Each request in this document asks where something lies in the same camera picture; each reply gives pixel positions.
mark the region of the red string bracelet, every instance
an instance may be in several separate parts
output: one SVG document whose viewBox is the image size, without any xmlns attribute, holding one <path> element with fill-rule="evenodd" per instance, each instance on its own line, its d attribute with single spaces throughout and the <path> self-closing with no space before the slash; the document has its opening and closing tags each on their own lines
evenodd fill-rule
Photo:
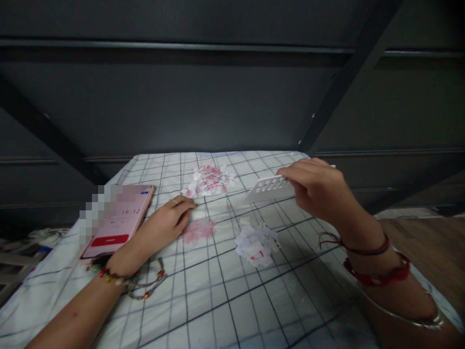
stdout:
<svg viewBox="0 0 465 349">
<path fill-rule="evenodd" d="M 348 250 L 348 251 L 350 251 L 352 253 L 360 254 L 360 255 L 377 255 L 377 254 L 381 254 L 381 253 L 384 253 L 389 248 L 389 246 L 391 245 L 391 241 L 389 240 L 389 237 L 386 235 L 386 233 L 384 233 L 384 239 L 385 240 L 384 240 L 383 245 L 380 248 L 376 249 L 376 250 L 368 250 L 368 251 L 354 250 L 354 249 L 348 248 L 346 245 L 344 245 L 343 241 L 339 238 L 339 236 L 337 236 L 336 234 L 333 234 L 333 233 L 322 232 L 319 235 L 320 235 L 320 249 L 321 249 L 321 244 L 322 243 L 325 243 L 325 242 L 335 243 L 335 244 L 338 244 L 338 245 L 344 247 L 346 250 Z M 324 235 L 330 236 L 332 238 L 332 240 L 321 241 L 321 237 L 324 236 Z"/>
<path fill-rule="evenodd" d="M 347 258 L 344 261 L 344 267 L 347 271 L 354 276 L 360 283 L 364 286 L 386 286 L 394 281 L 402 281 L 405 280 L 408 275 L 410 274 L 410 259 L 408 259 L 405 255 L 400 252 L 396 253 L 402 258 L 402 266 L 393 269 L 388 275 L 362 275 L 356 273 L 352 269 L 352 264 Z"/>
<path fill-rule="evenodd" d="M 385 252 L 390 246 L 390 240 L 389 240 L 389 237 L 386 235 L 386 233 L 384 233 L 385 241 L 384 241 L 383 245 L 380 248 L 376 249 L 376 250 L 368 250 L 368 251 L 353 250 L 353 249 L 348 248 L 346 245 L 344 245 L 344 243 L 339 238 L 339 236 L 337 236 L 336 234 L 333 234 L 333 233 L 322 232 L 319 235 L 320 235 L 320 248 L 321 248 L 321 244 L 323 244 L 325 242 L 335 243 L 335 244 L 338 244 L 338 245 L 344 247 L 345 249 L 349 250 L 352 253 L 365 255 L 365 256 L 381 254 L 381 253 Z M 321 237 L 324 236 L 324 235 L 330 236 L 332 238 L 332 240 L 321 241 Z M 409 273 L 410 273 L 410 259 L 408 259 L 405 255 L 403 255 L 400 252 L 396 252 L 396 253 L 401 257 L 403 265 L 401 267 L 393 269 L 388 275 L 362 275 L 362 274 L 358 274 L 352 269 L 352 264 L 350 263 L 349 258 L 346 258 L 346 260 L 344 261 L 344 267 L 347 269 L 347 271 L 352 276 L 354 276 L 357 280 L 359 280 L 360 283 L 362 285 L 364 285 L 364 286 L 385 286 L 387 284 L 390 284 L 393 281 L 405 280 L 408 277 Z"/>
</svg>

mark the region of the finger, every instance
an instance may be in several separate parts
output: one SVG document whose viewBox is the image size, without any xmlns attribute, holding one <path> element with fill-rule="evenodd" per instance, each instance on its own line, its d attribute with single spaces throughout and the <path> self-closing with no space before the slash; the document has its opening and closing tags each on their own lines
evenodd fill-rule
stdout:
<svg viewBox="0 0 465 349">
<path fill-rule="evenodd" d="M 320 158 L 311 158 L 311 160 L 313 160 L 314 162 L 317 162 L 323 166 L 326 166 L 326 167 L 331 167 L 330 164 L 328 164 L 326 161 L 324 160 L 321 160 Z"/>
<path fill-rule="evenodd" d="M 283 167 L 276 172 L 278 175 L 290 178 L 306 187 L 314 178 L 315 174 L 299 167 Z"/>
<path fill-rule="evenodd" d="M 187 224 L 189 223 L 189 220 L 190 220 L 190 210 L 187 210 L 179 218 L 176 228 L 179 229 L 180 232 L 182 232 L 184 228 L 187 226 Z"/>
<path fill-rule="evenodd" d="M 191 199 L 186 198 L 185 196 L 182 196 L 182 195 L 178 195 L 174 199 L 169 200 L 164 206 L 168 208 L 173 208 L 173 207 L 176 207 L 182 204 L 183 202 L 194 203 Z"/>
<path fill-rule="evenodd" d="M 320 166 L 325 166 L 325 167 L 331 167 L 330 164 L 328 164 L 326 161 L 321 160 L 320 158 L 311 158 L 311 159 L 301 159 L 299 161 L 306 162 L 306 163 L 311 163 L 314 165 L 320 165 Z"/>
<path fill-rule="evenodd" d="M 295 192 L 296 197 L 299 195 L 307 195 L 307 189 L 302 184 L 297 183 L 296 181 L 292 179 L 289 179 L 289 182 L 294 187 L 294 192 Z"/>
<path fill-rule="evenodd" d="M 184 201 L 182 204 L 179 204 L 174 208 L 178 217 L 180 217 L 184 212 L 189 209 L 196 208 L 197 205 L 194 202 Z"/>
<path fill-rule="evenodd" d="M 300 168 L 300 169 L 302 169 L 304 171 L 308 171 L 308 172 L 316 174 L 316 175 L 321 173 L 322 168 L 323 168 L 323 166 L 318 164 L 318 163 L 301 161 L 301 160 L 293 163 L 290 167 L 291 168 Z"/>
</svg>

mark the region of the white sheet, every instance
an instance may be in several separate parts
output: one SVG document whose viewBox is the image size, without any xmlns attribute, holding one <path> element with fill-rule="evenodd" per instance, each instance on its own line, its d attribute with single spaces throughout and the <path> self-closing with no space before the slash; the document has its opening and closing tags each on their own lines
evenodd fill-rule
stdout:
<svg viewBox="0 0 465 349">
<path fill-rule="evenodd" d="M 194 168 L 228 165 L 237 174 L 227 195 L 195 199 L 193 219 L 217 223 L 213 238 L 184 246 L 173 242 L 159 255 L 167 280 L 145 301 L 121 296 L 94 346 L 99 348 L 376 348 L 357 306 L 360 293 L 343 269 L 343 249 L 318 248 L 318 232 L 336 232 L 299 209 L 294 198 L 242 204 L 259 177 L 307 156 L 299 152 L 145 154 L 134 157 L 110 183 L 154 184 L 147 216 L 192 181 Z M 0 347 L 25 346 L 90 280 L 77 264 L 84 227 L 98 203 L 39 264 L 0 313 Z M 235 252 L 239 219 L 277 232 L 282 249 L 274 263 L 255 269 Z M 147 272 L 148 264 L 142 270 Z M 463 326 L 449 302 L 415 269 L 441 310 Z M 148 273 L 155 278 L 155 270 Z"/>
</svg>

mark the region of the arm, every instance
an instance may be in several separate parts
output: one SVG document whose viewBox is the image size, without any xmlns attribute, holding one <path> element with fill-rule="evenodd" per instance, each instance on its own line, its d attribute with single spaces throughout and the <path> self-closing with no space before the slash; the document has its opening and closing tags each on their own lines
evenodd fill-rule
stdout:
<svg viewBox="0 0 465 349">
<path fill-rule="evenodd" d="M 380 224 L 357 202 L 342 173 L 318 158 L 303 159 L 278 171 L 288 177 L 295 189 L 297 204 L 311 215 L 333 225 L 344 244 L 355 250 L 374 250 L 384 243 Z M 379 255 L 348 252 L 355 272 L 387 275 L 401 266 L 401 259 L 389 247 Z M 406 280 L 383 287 L 364 287 L 365 292 L 389 311 L 411 319 L 432 319 L 434 302 L 418 280 L 410 274 Z M 444 318 L 440 331 L 428 331 L 398 320 L 366 300 L 367 314 L 385 348 L 455 348 L 463 339 Z"/>
<path fill-rule="evenodd" d="M 111 272 L 132 276 L 154 253 L 183 231 L 192 200 L 178 196 L 157 210 L 137 234 L 108 261 Z M 88 348 L 112 310 L 124 286 L 94 277 L 28 344 L 27 348 Z"/>
</svg>

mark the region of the forearm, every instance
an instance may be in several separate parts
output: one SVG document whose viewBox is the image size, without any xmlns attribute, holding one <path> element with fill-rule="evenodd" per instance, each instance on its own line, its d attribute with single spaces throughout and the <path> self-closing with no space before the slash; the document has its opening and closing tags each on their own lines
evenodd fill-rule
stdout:
<svg viewBox="0 0 465 349">
<path fill-rule="evenodd" d="M 350 249 L 370 250 L 383 245 L 385 237 L 381 225 L 366 211 L 354 213 L 353 221 L 337 227 L 342 241 Z M 402 265 L 392 247 L 378 255 L 359 255 L 347 251 L 355 272 L 364 275 L 387 275 Z M 396 281 L 383 287 L 367 287 L 364 290 L 377 304 L 409 319 L 432 319 L 436 307 L 418 280 L 410 274 L 406 280 Z M 422 348 L 453 348 L 461 337 L 456 328 L 445 319 L 438 332 L 417 328 L 384 313 L 366 300 L 367 313 L 381 343 L 386 348 L 421 346 Z"/>
<path fill-rule="evenodd" d="M 149 258 L 151 251 L 141 238 L 136 235 L 111 257 L 107 263 L 111 273 L 132 276 Z M 124 285 L 95 276 L 27 347 L 88 348 L 123 291 Z"/>
<path fill-rule="evenodd" d="M 123 290 L 94 277 L 27 348 L 88 348 Z"/>
</svg>

